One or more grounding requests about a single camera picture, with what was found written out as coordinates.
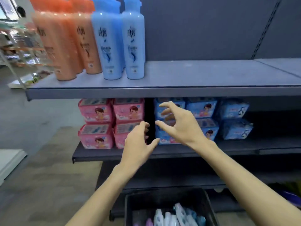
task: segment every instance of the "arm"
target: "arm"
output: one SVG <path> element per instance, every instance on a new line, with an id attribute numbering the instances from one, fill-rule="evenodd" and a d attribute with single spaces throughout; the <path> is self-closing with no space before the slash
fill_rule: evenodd
<path id="1" fill-rule="evenodd" d="M 168 107 L 162 114 L 172 112 L 166 119 L 175 119 L 176 124 L 171 127 L 162 121 L 155 123 L 202 156 L 258 226 L 300 225 L 301 211 L 208 140 L 190 111 L 177 107 L 173 102 L 160 106 Z"/>
<path id="2" fill-rule="evenodd" d="M 122 158 L 89 200 L 69 220 L 66 226 L 100 226 L 107 218 L 113 204 L 122 189 L 159 143 L 155 139 L 150 145 L 145 144 L 145 133 L 149 124 L 142 121 L 127 136 Z"/>

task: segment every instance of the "floor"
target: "floor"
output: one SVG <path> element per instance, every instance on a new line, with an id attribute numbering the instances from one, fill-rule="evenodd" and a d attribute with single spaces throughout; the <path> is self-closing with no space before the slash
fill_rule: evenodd
<path id="1" fill-rule="evenodd" d="M 29 71 L 16 68 L 21 76 Z M 27 102 L 23 90 L 6 86 L 13 80 L 0 69 L 0 148 L 21 148 L 28 157 L 0 186 L 0 225 L 63 226 L 93 193 L 101 163 L 71 162 L 84 123 L 78 99 Z M 221 226 L 254 226 L 245 213 L 217 217 Z"/>

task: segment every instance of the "forearm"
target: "forearm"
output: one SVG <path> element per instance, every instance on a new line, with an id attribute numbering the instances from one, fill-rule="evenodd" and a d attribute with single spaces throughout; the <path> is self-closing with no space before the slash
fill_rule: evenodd
<path id="1" fill-rule="evenodd" d="M 196 151 L 225 182 L 239 204 L 258 226 L 299 225 L 301 211 L 257 179 L 249 171 L 208 141 Z"/>
<path id="2" fill-rule="evenodd" d="M 122 189 L 134 173 L 117 165 L 66 226 L 100 226 L 107 218 Z"/>

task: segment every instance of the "finger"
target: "finger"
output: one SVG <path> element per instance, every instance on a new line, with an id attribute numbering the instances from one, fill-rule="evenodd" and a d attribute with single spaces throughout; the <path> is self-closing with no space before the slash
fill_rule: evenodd
<path id="1" fill-rule="evenodd" d="M 175 120 L 175 115 L 174 114 L 170 114 L 169 116 L 164 118 L 165 121 L 171 121 L 171 120 Z"/>
<path id="2" fill-rule="evenodd" d="M 175 105 L 173 102 L 163 102 L 159 105 L 160 107 L 168 107 L 170 108 L 170 111 L 174 114 L 178 111 L 179 107 Z"/>
<path id="3" fill-rule="evenodd" d="M 167 109 L 163 110 L 163 112 L 161 113 L 161 115 L 167 115 L 167 114 L 170 114 L 170 113 L 171 113 L 170 108 L 167 108 Z"/>
<path id="4" fill-rule="evenodd" d="M 175 128 L 165 124 L 163 121 L 155 121 L 155 124 L 158 125 L 162 130 L 166 131 L 172 137 L 175 136 Z"/>
<path id="5" fill-rule="evenodd" d="M 143 129 L 145 129 L 145 128 L 148 128 L 150 126 L 150 124 L 145 121 L 141 121 L 139 126 L 142 127 Z"/>
<path id="6" fill-rule="evenodd" d="M 160 141 L 160 138 L 154 139 L 149 145 L 148 145 L 148 149 L 149 149 L 149 154 L 151 154 L 153 152 L 153 150 L 155 149 L 155 147 L 158 145 Z"/>

